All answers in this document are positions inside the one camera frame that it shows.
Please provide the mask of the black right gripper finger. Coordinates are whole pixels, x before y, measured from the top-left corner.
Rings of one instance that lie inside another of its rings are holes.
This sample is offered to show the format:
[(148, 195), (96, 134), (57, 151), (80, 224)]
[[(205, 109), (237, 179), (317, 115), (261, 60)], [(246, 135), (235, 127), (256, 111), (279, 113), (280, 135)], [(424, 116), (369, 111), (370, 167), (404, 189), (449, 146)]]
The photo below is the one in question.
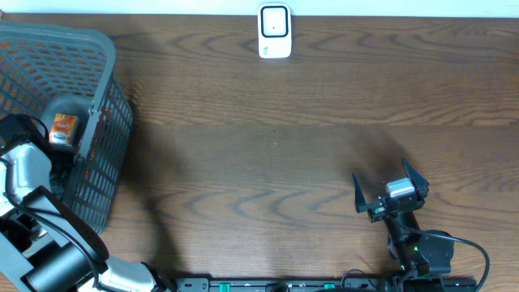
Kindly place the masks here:
[(404, 166), (407, 178), (412, 182), (415, 191), (422, 198), (426, 198), (429, 192), (429, 182), (403, 157), (402, 164)]
[(365, 196), (362, 192), (362, 188), (358, 181), (355, 173), (352, 173), (353, 181), (354, 181), (354, 204), (355, 210), (357, 213), (364, 213), (369, 209), (369, 206), (365, 200)]

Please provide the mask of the orange small carton box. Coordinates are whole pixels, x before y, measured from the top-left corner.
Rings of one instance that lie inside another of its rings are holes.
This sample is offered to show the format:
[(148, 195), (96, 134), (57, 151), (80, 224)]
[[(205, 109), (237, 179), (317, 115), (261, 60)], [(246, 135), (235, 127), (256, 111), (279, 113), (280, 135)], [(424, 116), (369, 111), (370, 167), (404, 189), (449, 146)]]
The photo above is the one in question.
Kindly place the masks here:
[(55, 114), (49, 132), (49, 142), (56, 145), (72, 146), (76, 132), (79, 129), (78, 116), (69, 114)]

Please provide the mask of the red Top candy bar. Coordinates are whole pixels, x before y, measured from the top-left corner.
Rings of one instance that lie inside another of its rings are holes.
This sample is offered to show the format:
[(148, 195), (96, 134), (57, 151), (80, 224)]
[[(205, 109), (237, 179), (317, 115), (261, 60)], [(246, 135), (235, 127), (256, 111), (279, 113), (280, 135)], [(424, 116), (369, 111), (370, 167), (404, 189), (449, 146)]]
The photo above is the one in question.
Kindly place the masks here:
[(113, 112), (114, 110), (110, 107), (94, 111), (79, 141), (78, 154), (83, 155), (83, 176), (85, 179), (89, 179), (91, 164), (96, 161), (97, 153), (105, 142)]

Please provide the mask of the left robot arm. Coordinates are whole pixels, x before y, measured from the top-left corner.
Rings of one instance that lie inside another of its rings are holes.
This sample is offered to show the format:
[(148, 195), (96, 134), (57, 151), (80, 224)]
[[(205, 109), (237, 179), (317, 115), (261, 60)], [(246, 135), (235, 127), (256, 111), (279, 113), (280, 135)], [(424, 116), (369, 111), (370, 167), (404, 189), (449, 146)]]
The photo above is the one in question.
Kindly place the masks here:
[(1, 272), (20, 291), (175, 291), (145, 263), (111, 256), (98, 234), (50, 190), (54, 151), (42, 122), (1, 120)]

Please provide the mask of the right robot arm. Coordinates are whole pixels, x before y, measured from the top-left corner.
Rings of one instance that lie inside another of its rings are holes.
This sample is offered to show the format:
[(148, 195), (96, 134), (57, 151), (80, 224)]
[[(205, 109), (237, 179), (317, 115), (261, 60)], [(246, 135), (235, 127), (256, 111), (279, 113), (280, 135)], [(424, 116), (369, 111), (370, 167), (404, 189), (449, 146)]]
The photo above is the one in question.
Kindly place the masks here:
[(451, 272), (453, 243), (442, 238), (441, 230), (422, 231), (414, 211), (425, 204), (429, 182), (406, 160), (405, 177), (386, 185), (377, 201), (366, 202), (359, 180), (353, 176), (354, 203), (357, 213), (366, 213), (370, 222), (382, 221), (388, 229), (388, 252), (400, 262), (401, 270), (379, 281), (378, 291), (417, 290), (425, 281), (441, 284)]

